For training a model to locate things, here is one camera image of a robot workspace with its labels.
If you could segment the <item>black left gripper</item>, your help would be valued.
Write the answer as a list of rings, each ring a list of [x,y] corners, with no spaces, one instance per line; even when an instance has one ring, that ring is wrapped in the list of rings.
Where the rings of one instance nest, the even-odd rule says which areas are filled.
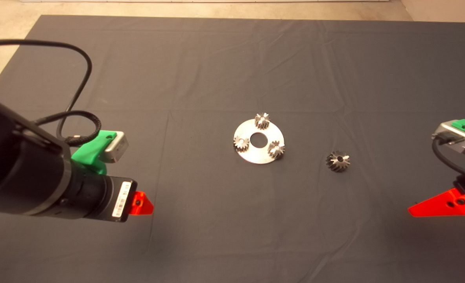
[[[101,220],[123,223],[129,215],[152,215],[155,209],[148,196],[137,190],[137,181],[106,176],[107,193],[101,206]]]

